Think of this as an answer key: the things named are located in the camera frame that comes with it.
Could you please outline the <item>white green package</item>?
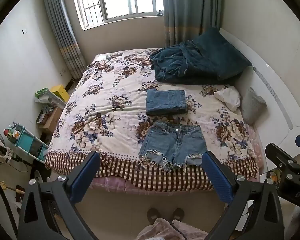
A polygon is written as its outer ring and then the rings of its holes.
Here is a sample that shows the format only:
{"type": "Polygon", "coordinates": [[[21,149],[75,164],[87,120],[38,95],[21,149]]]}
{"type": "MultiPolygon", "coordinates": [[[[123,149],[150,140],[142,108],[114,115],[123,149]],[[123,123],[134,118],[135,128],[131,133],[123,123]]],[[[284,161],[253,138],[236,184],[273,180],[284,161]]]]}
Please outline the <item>white green package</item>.
{"type": "Polygon", "coordinates": [[[59,107],[61,109],[64,109],[66,106],[66,103],[61,98],[53,94],[48,88],[36,91],[34,94],[34,101],[37,103],[48,104],[53,107],[59,107]]]}

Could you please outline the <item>yellow box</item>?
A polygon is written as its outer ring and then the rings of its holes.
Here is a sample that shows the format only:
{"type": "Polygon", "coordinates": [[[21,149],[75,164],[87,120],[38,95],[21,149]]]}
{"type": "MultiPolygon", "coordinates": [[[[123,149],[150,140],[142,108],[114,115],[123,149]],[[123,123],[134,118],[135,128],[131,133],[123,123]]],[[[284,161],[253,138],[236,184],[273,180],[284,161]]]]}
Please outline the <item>yellow box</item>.
{"type": "Polygon", "coordinates": [[[50,88],[50,92],[61,98],[64,102],[68,102],[70,99],[70,96],[63,85],[53,86],[52,88],[50,88]]]}

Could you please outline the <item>grey pillow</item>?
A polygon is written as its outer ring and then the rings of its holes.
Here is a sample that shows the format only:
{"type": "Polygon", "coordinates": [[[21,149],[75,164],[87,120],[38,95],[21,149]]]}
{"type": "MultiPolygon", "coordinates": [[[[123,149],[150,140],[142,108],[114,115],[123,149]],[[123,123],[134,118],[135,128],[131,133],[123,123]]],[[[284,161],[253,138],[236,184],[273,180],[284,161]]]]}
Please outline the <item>grey pillow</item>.
{"type": "Polygon", "coordinates": [[[241,114],[244,122],[253,125],[267,108],[265,100],[250,87],[241,101],[241,114]]]}

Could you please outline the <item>folded dark denim pants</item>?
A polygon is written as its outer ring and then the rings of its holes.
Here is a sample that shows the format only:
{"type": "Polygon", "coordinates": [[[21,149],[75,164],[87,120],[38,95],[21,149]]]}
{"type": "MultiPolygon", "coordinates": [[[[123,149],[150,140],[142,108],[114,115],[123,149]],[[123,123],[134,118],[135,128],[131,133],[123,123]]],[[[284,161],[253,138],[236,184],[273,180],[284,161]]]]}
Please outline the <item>folded dark denim pants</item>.
{"type": "Polygon", "coordinates": [[[146,114],[166,115],[187,112],[184,90],[147,90],[146,114]]]}

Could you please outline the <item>light denim frayed shorts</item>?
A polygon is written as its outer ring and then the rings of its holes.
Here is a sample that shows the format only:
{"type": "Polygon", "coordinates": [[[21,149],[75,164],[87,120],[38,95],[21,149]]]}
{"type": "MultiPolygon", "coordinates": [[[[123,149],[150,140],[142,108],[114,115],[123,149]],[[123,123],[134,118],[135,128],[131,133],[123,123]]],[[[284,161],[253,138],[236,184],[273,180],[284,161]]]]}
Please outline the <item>light denim frayed shorts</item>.
{"type": "Polygon", "coordinates": [[[149,129],[139,152],[140,164],[165,172],[200,166],[207,151],[199,125],[175,125],[156,121],[149,129]]]}

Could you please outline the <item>teal storage rack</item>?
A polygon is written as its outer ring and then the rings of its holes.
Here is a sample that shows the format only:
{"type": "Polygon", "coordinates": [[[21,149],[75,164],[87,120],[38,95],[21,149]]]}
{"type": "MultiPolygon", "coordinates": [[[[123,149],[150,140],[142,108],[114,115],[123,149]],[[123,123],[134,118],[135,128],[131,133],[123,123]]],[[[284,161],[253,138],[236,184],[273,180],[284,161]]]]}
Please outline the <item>teal storage rack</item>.
{"type": "Polygon", "coordinates": [[[49,146],[32,134],[25,126],[12,123],[4,129],[3,134],[15,145],[36,161],[45,163],[45,157],[49,146]]]}

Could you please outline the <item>left striped curtain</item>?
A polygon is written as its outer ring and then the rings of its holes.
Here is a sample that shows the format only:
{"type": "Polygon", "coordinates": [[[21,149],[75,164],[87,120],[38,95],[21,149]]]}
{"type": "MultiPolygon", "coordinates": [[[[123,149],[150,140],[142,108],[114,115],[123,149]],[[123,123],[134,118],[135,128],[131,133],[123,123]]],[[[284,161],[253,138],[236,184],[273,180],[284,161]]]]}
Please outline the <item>left striped curtain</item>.
{"type": "Polygon", "coordinates": [[[52,31],[73,79],[79,80],[87,65],[75,38],[64,0],[44,0],[52,31]]]}

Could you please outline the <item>white bed headboard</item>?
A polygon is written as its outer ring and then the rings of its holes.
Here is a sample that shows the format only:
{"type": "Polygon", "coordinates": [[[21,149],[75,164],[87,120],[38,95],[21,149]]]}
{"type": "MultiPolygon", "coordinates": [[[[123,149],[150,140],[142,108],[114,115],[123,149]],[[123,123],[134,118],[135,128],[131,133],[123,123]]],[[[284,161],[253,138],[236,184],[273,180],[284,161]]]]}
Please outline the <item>white bed headboard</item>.
{"type": "Polygon", "coordinates": [[[264,59],[231,33],[222,28],[219,32],[251,62],[251,66],[235,82],[236,89],[244,95],[248,88],[252,88],[267,104],[266,110],[253,124],[262,153],[260,175],[265,176],[275,168],[265,154],[269,143],[279,146],[291,157],[295,158],[300,154],[300,148],[295,144],[296,137],[300,135],[300,107],[287,86],[264,59]]]}

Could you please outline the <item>left brown slipper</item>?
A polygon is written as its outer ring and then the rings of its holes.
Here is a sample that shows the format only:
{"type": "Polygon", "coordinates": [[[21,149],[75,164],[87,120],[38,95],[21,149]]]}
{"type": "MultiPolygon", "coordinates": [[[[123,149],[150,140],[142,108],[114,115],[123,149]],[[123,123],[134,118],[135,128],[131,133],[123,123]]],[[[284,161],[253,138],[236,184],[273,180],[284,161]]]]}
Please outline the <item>left brown slipper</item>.
{"type": "Polygon", "coordinates": [[[152,207],[147,211],[146,216],[147,216],[149,224],[153,224],[157,218],[161,217],[161,214],[157,209],[152,207]]]}

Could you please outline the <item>right brown slipper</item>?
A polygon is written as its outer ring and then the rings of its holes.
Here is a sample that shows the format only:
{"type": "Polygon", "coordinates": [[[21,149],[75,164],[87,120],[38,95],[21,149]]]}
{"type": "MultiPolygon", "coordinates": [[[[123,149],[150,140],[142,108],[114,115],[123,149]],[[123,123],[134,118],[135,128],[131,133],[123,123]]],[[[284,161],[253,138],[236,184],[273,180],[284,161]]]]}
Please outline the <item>right brown slipper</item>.
{"type": "Polygon", "coordinates": [[[172,218],[171,220],[178,220],[178,221],[182,221],[183,218],[185,217],[185,212],[183,209],[181,208],[176,208],[173,213],[172,213],[172,218]]]}

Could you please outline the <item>brown slipper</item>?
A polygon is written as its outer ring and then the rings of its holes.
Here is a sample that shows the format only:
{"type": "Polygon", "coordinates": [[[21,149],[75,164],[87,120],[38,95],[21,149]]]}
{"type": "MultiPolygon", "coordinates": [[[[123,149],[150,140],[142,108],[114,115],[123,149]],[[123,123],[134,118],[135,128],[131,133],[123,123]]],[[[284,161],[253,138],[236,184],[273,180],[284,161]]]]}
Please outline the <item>brown slipper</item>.
{"type": "Polygon", "coordinates": [[[146,216],[147,216],[149,224],[153,224],[157,218],[161,217],[161,214],[157,209],[152,207],[147,211],[146,216]]]}
{"type": "Polygon", "coordinates": [[[185,217],[185,212],[183,209],[181,208],[176,208],[173,213],[172,213],[172,218],[171,220],[178,220],[178,221],[182,221],[183,218],[185,217]]]}

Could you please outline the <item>right grey-blue curtain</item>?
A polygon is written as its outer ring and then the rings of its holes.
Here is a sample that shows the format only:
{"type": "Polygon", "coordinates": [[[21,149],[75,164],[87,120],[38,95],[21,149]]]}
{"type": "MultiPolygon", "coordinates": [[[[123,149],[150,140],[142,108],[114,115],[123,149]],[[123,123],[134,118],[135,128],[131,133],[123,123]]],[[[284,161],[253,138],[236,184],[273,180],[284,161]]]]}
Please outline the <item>right grey-blue curtain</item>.
{"type": "Polygon", "coordinates": [[[163,0],[167,47],[221,25],[222,0],[163,0]]]}

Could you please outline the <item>dark teal blanket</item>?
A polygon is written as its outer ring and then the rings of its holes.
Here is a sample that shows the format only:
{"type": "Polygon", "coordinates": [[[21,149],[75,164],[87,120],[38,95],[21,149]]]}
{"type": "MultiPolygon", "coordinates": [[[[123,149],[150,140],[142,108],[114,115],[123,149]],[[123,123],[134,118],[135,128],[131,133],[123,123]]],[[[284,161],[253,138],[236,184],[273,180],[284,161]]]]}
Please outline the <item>dark teal blanket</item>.
{"type": "Polygon", "coordinates": [[[251,62],[217,28],[149,56],[158,82],[183,85],[231,83],[251,62]]]}

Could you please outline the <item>white crumpled cloth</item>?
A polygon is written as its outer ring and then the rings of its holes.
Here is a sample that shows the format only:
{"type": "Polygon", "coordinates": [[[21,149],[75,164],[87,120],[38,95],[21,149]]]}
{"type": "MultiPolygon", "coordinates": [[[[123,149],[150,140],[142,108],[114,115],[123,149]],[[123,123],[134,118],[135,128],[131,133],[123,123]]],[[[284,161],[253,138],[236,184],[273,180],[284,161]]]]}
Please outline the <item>white crumpled cloth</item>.
{"type": "Polygon", "coordinates": [[[214,92],[214,97],[223,102],[232,112],[235,112],[241,103],[241,96],[234,86],[214,92]]]}

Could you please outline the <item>cardboard box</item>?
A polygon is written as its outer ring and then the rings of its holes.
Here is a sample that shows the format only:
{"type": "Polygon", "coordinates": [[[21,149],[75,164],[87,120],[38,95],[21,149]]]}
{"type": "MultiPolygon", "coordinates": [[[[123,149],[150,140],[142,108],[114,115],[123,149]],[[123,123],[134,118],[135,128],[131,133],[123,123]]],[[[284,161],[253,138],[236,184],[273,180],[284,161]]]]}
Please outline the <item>cardboard box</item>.
{"type": "Polygon", "coordinates": [[[62,111],[59,107],[42,109],[36,121],[38,128],[52,134],[57,127],[62,111]]]}

